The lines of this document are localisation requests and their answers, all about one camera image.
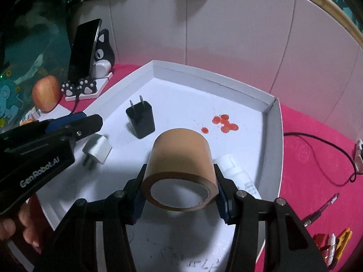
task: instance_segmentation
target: blue cartoon animal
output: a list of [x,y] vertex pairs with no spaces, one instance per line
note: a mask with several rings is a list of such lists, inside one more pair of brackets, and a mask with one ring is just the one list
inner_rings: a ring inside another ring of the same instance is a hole
[[10,96],[10,88],[8,85],[4,85],[0,89],[0,118],[8,118],[8,123],[10,123],[15,116],[18,114],[19,110],[22,109],[24,102],[19,98],[19,94],[16,95],[16,98],[22,103],[21,107],[17,107],[16,105],[12,105],[10,109],[7,108],[7,100]]

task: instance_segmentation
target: pink surface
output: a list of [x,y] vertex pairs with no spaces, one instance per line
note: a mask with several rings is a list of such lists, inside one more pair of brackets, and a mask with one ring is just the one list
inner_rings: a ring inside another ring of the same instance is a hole
[[[137,68],[139,66],[116,64],[114,76],[104,91]],[[92,102],[93,100],[81,100],[76,111],[84,110]],[[63,99],[60,104],[72,109],[74,102],[65,102]],[[284,132],[300,131],[317,135],[337,144],[353,156],[355,144],[342,134],[284,105],[281,105],[281,111]],[[307,137],[284,138],[280,196],[287,200],[300,218],[316,211],[335,193],[340,193],[337,201],[307,228],[312,236],[316,233],[334,233],[338,236],[347,227],[353,231],[345,253],[334,271],[338,271],[345,263],[363,234],[363,208],[359,205],[363,201],[363,177],[358,177],[355,183],[348,183],[344,187],[333,185],[345,182],[352,172],[349,160],[329,145]],[[263,271],[263,259],[264,252],[256,264],[256,272]]]
[[[118,81],[122,80],[125,76],[137,70],[139,67],[140,66],[134,64],[115,64],[111,70],[114,73],[114,75],[107,83],[106,87],[103,89],[101,95],[105,93],[109,88],[111,88],[114,84],[116,84]],[[74,112],[84,111],[93,101],[95,101],[95,99],[80,100]],[[63,98],[60,100],[59,104],[69,109],[70,111],[74,107],[74,101],[67,102],[65,100],[64,95]]]

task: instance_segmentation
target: roll of brown tape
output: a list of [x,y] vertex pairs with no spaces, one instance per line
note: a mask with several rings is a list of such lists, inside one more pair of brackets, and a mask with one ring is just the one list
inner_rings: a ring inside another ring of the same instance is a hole
[[141,190],[162,209],[194,211],[204,208],[218,186],[207,140],[188,129],[172,129],[154,142]]

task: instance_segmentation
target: white tube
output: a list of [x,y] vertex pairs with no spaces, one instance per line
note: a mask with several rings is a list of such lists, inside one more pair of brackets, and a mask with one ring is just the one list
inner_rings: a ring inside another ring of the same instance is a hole
[[238,164],[233,155],[227,154],[214,160],[223,176],[233,180],[239,190],[245,190],[254,198],[261,199],[260,194],[251,178]]

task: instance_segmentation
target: black power adapter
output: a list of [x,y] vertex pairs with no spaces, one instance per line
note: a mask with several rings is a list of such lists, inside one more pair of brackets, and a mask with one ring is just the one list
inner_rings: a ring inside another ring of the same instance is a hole
[[147,101],[142,99],[141,95],[139,103],[134,105],[130,100],[130,104],[131,106],[126,109],[126,114],[136,137],[142,139],[155,131],[152,107]]

